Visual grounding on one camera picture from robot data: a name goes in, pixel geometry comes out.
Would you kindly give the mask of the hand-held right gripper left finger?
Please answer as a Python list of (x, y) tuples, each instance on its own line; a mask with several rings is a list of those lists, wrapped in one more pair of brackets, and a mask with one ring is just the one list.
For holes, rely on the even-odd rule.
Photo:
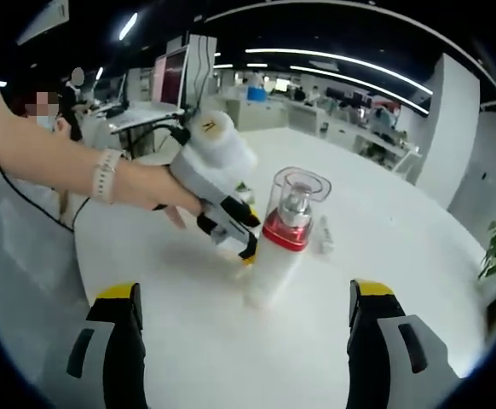
[(145, 408), (141, 286), (100, 293), (60, 363), (61, 408)]

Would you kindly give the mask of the person's left hand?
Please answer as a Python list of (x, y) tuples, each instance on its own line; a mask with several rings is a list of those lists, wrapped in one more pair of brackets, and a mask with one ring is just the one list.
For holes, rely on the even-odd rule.
[(179, 208), (193, 216), (202, 213), (199, 199), (186, 190), (167, 167), (124, 159), (119, 162), (115, 171), (112, 201), (145, 210), (155, 210), (159, 205), (163, 205), (163, 212), (179, 228), (185, 228)]

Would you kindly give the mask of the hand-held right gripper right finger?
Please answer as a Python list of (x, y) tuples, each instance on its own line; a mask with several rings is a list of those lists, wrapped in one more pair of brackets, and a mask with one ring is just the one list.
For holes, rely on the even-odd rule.
[(348, 408), (436, 408), (459, 383), (446, 344), (382, 283), (350, 281)]

